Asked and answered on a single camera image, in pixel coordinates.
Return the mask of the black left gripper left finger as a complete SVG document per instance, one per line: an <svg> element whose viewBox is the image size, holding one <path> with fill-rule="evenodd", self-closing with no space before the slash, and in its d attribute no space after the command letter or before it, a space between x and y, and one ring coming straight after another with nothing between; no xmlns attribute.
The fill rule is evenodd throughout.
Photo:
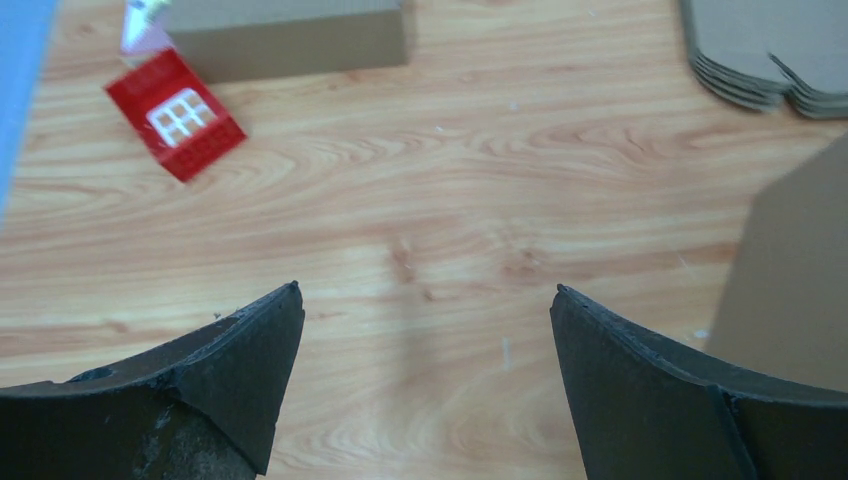
<svg viewBox="0 0 848 480"><path fill-rule="evenodd" d="M143 353L1 391L5 479L266 473L304 327L297 283Z"/></svg>

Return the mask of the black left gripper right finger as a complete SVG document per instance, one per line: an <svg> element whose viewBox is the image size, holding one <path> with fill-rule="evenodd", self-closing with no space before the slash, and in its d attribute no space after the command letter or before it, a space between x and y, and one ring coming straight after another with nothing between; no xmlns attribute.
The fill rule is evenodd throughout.
<svg viewBox="0 0 848 480"><path fill-rule="evenodd" d="M562 285L553 337L591 479L843 479L847 396L725 362Z"/></svg>

